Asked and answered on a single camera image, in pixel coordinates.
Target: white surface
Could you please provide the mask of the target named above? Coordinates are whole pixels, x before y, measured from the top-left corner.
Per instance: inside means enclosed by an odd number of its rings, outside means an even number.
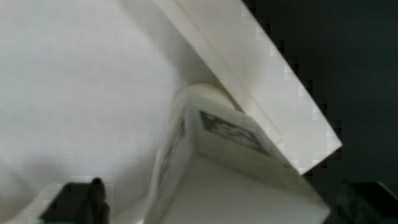
[[[245,114],[303,173],[341,146],[241,0],[156,0]]]
[[[193,157],[161,224],[319,224],[328,208]]]
[[[215,78],[152,1],[1,1],[0,222],[48,184],[92,176],[112,212],[128,206],[199,81]]]

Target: white panel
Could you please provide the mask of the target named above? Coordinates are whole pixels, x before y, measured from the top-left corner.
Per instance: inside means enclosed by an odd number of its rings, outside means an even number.
[[[300,173],[341,146],[239,0],[156,0],[247,115]]]

